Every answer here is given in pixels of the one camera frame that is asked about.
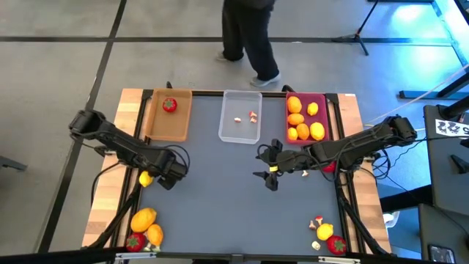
wooden table edge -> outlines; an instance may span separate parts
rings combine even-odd
[[[114,124],[118,129],[121,129],[130,135],[134,134],[142,92],[143,89],[123,89],[119,105],[117,106]],[[338,94],[338,97],[345,136],[362,131],[363,124],[361,122],[356,96],[354,94]],[[143,125],[146,123],[147,112],[148,111],[146,111],[144,115]],[[334,138],[337,139],[337,126],[335,116],[333,115],[333,109],[330,113]],[[116,161],[117,158],[115,156],[106,157],[103,162],[103,169]],[[368,170],[372,170],[371,164],[364,164],[363,167]],[[122,190],[124,173],[124,166],[118,166],[116,169],[113,169],[100,177],[95,192],[95,200],[90,210],[89,219],[86,225],[82,246],[87,246],[93,243],[115,216],[119,203],[119,196]],[[134,173],[133,179],[131,180],[132,184],[129,186],[130,189],[133,187],[135,181],[136,174]],[[377,193],[375,179],[366,172],[359,170],[354,175],[354,186],[362,221],[384,250],[391,252],[391,246],[388,241],[388,234],[383,221],[383,212],[380,207],[380,198]],[[121,224],[118,245],[123,245],[125,241],[124,235],[127,228],[127,222],[128,214],[122,221],[123,224]],[[348,217],[347,226],[349,229],[352,250],[357,252],[358,247],[355,228]]]

camera stand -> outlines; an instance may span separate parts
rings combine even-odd
[[[372,7],[371,10],[368,12],[368,15],[367,15],[366,18],[365,18],[365,21],[361,24],[360,28],[357,30],[356,33],[350,34],[350,35],[346,35],[346,36],[342,36],[342,37],[336,37],[336,38],[333,38],[331,41],[332,41],[333,43],[360,43],[361,48],[362,48],[363,51],[365,52],[365,55],[368,56],[368,55],[369,55],[368,50],[366,50],[365,43],[364,43],[363,40],[361,39],[360,33],[361,33],[361,31],[363,30],[363,28],[365,27],[365,24],[366,24],[366,22],[368,21],[368,18],[372,15],[373,10],[374,10],[375,7],[378,5],[378,1],[379,1],[379,0],[376,0],[376,2],[373,4],[373,7]]]

tomato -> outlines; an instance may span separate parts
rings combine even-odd
[[[177,102],[176,99],[174,98],[167,98],[163,101],[163,109],[164,111],[167,111],[168,113],[172,113],[176,111],[177,108]]]
[[[338,235],[332,235],[328,240],[328,249],[330,253],[335,255],[345,254],[347,251],[347,243],[345,239],[339,237]]]
[[[322,168],[323,172],[334,172],[336,170],[336,162],[333,161],[331,164],[325,166],[324,168]]]
[[[129,252],[140,252],[145,246],[145,236],[142,233],[133,233],[125,241],[125,247]]]

white sign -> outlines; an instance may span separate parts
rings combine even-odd
[[[435,120],[435,130],[444,136],[469,136],[469,125],[458,122]]]

red tray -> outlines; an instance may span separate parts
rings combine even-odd
[[[326,141],[329,140],[329,122],[328,122],[328,111],[326,109],[327,105],[325,103],[325,97],[324,95],[318,94],[318,93],[313,93],[313,92],[288,92],[287,93],[287,99],[285,100],[285,112],[287,115],[285,116],[285,123],[287,124],[287,142],[290,144],[311,144],[315,143],[316,140],[314,140],[311,135],[309,136],[308,140],[289,140],[288,139],[288,128],[296,128],[295,125],[290,125],[287,121],[288,115],[290,114],[288,112],[288,106],[287,106],[287,101],[290,96],[296,96],[298,99],[300,99],[301,102],[301,111],[300,114],[302,114],[305,117],[305,124],[308,126],[308,128],[311,126],[312,123],[314,122],[320,122],[322,126],[324,126],[325,129],[325,135],[324,139],[321,141]],[[317,103],[318,105],[318,111],[317,114],[314,116],[310,116],[308,114],[308,105],[310,103]]]

